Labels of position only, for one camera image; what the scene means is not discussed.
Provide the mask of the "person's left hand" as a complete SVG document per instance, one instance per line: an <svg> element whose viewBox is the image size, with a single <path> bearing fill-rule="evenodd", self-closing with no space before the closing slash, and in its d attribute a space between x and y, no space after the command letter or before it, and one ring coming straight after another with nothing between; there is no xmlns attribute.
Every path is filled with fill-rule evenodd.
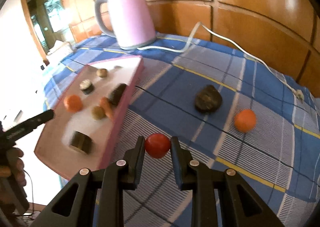
<svg viewBox="0 0 320 227"><path fill-rule="evenodd" d="M1 178L14 176L17 183L24 187L26 185L24 163L22 161L24 153L19 148L13 147L5 154L5 162L1 162Z"/></svg>

